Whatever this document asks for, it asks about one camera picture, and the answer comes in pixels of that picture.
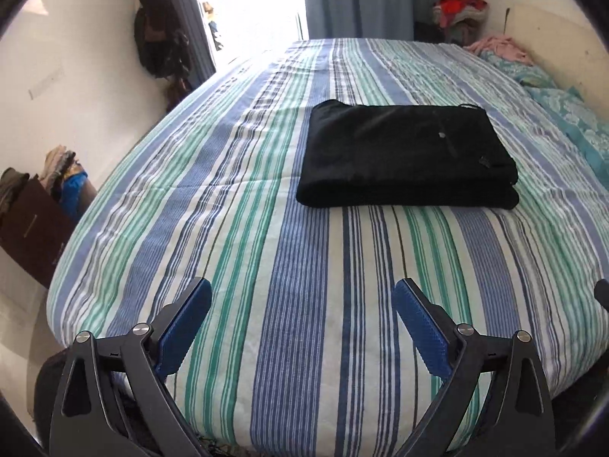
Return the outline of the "black pants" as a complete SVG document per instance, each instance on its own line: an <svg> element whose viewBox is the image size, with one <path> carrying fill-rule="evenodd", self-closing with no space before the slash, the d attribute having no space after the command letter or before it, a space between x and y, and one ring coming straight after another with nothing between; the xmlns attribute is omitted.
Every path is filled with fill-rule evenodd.
<svg viewBox="0 0 609 457"><path fill-rule="evenodd" d="M512 209L518 171L479 106L313 107L296 190L310 208Z"/></svg>

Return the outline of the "striped blue green bedsheet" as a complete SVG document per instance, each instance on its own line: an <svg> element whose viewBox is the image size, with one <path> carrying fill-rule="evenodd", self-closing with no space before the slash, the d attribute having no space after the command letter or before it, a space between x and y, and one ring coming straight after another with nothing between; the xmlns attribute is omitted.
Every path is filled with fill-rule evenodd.
<svg viewBox="0 0 609 457"><path fill-rule="evenodd" d="M476 104L519 171L512 211L307 208L312 108ZM532 333L550 392L608 347L608 193L542 107L454 45L296 43L213 75L120 163L48 292L61 345L152 319L191 278L213 305L168 389L205 438L267 455L391 456L439 390L392 308L409 276L456 322Z"/></svg>

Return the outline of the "dark brown wooden cabinet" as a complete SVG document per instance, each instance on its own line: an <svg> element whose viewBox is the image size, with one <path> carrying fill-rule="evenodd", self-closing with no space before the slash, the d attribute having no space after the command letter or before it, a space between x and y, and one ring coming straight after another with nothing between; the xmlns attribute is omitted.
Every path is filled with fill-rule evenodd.
<svg viewBox="0 0 609 457"><path fill-rule="evenodd" d="M41 286L51 285L75 228L38 179L30 179L1 224L1 248Z"/></svg>

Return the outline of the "folded clothes stack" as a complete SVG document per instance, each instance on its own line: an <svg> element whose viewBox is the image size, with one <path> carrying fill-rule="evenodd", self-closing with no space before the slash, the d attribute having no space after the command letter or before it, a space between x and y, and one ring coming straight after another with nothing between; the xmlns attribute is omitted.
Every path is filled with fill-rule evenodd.
<svg viewBox="0 0 609 457"><path fill-rule="evenodd" d="M62 144L45 155L45 164L38 174L38 180L45 192L74 222L81 220L96 195L88 172L78 161L77 153Z"/></svg>

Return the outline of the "olive green cloth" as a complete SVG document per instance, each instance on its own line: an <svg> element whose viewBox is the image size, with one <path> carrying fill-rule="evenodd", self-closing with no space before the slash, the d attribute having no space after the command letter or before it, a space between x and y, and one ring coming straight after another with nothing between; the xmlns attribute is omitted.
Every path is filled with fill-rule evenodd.
<svg viewBox="0 0 609 457"><path fill-rule="evenodd" d="M6 168L0 182L0 217L3 218L10 210L30 179L29 173L19 172L12 167Z"/></svg>

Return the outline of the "teal floral pillow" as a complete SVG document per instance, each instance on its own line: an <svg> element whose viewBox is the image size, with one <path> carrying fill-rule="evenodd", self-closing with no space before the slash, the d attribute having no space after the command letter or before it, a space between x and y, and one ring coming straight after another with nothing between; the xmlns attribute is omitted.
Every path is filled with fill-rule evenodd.
<svg viewBox="0 0 609 457"><path fill-rule="evenodd" d="M480 57L528 91L608 188L608 123L584 103L577 90L560 89L538 65L510 61L492 51L482 51Z"/></svg>

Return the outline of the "dark hanging clothes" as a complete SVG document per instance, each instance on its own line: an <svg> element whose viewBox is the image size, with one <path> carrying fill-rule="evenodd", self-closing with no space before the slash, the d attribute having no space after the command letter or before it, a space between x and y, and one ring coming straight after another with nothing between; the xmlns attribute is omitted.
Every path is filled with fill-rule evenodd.
<svg viewBox="0 0 609 457"><path fill-rule="evenodd" d="M170 112L192 91L192 59L172 0L138 0L134 39L142 67L153 77L168 81L166 111Z"/></svg>

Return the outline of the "pink cloth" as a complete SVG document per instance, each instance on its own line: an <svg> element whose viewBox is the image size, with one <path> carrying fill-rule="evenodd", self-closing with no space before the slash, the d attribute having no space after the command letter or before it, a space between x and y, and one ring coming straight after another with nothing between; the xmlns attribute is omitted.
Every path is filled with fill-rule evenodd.
<svg viewBox="0 0 609 457"><path fill-rule="evenodd" d="M528 52L521 48L512 37L507 35L489 35L483 37L471 45L467 45L466 50L476 56L480 56L484 51L489 51L504 60L528 66L534 65Z"/></svg>

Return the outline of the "cream padded headboard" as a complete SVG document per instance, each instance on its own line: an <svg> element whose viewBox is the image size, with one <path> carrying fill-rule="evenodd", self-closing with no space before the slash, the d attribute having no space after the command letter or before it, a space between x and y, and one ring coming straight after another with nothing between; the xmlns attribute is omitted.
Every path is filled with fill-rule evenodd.
<svg viewBox="0 0 609 457"><path fill-rule="evenodd" d="M561 88L575 88L588 107L608 118L608 52L595 32L527 5L509 8L505 30Z"/></svg>

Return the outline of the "red and grey clothes pile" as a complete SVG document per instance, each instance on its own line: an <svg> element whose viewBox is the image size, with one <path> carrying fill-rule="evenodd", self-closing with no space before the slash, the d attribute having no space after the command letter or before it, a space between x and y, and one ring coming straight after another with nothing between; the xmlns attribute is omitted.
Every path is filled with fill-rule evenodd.
<svg viewBox="0 0 609 457"><path fill-rule="evenodd" d="M439 0L432 8L432 20L447 43L471 45L488 13L485 0Z"/></svg>

